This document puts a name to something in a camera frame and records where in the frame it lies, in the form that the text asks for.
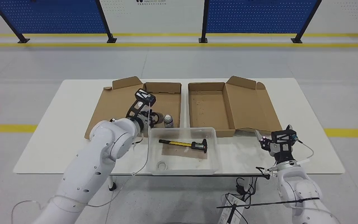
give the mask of small bottle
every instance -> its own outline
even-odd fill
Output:
[[[167,115],[164,117],[164,127],[165,127],[165,128],[173,128],[173,127],[174,127],[173,118],[172,118],[172,116],[170,116],[169,114],[167,114]]]

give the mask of floor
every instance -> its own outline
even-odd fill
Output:
[[[0,124],[38,124],[64,79],[236,75],[294,77],[323,128],[358,128],[357,61],[358,49],[340,48],[0,48]],[[61,178],[12,172],[30,138],[27,133],[0,133],[2,223],[10,223],[17,202],[45,203]],[[356,223],[356,139],[331,138],[331,142],[346,172],[310,177],[322,188],[325,205],[341,223]],[[121,187],[128,178],[117,177],[117,185]],[[274,179],[260,178],[257,185],[253,202],[279,200]],[[235,178],[136,176],[109,205],[87,207],[77,223],[217,223],[215,207],[222,204],[223,194],[234,191]],[[104,185],[91,204],[111,197]],[[22,204],[15,210],[15,223],[28,223],[39,213],[36,205]],[[250,224],[291,223],[290,210],[281,205],[251,207],[244,216]]]

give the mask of cardboard box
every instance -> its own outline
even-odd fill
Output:
[[[282,130],[265,85],[232,76],[226,83],[189,83],[190,127],[213,127],[217,137],[235,130]]]
[[[92,128],[102,120],[125,118],[129,108],[135,102],[134,94],[140,88],[156,96],[157,101],[152,107],[153,111],[160,112],[164,116],[170,114],[173,117],[174,127],[178,128],[180,124],[181,84],[171,82],[142,83],[138,77],[129,77],[115,80],[112,82],[112,87],[103,88],[84,137],[89,139]],[[164,128],[164,124],[158,124],[155,127]]]

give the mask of transparent storage bin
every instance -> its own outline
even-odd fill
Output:
[[[164,144],[159,143],[159,139],[201,143],[204,138],[208,143],[207,159],[162,155]],[[176,149],[184,152],[188,151],[189,147],[176,146]],[[153,128],[150,130],[148,171],[153,175],[211,175],[221,169],[220,161],[214,128]]]

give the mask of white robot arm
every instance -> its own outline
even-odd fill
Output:
[[[279,196],[288,208],[292,208],[293,224],[336,224],[339,221],[323,205],[319,186],[308,177],[304,169],[292,156],[292,146],[302,143],[292,127],[271,133],[271,139],[256,131],[261,148],[269,151],[277,165],[269,171],[277,171]]]
[[[161,123],[163,115],[152,112],[156,98],[140,89],[127,118],[99,122],[91,130],[89,144],[67,167],[56,195],[34,224],[74,224],[85,206],[106,182],[140,132]]]

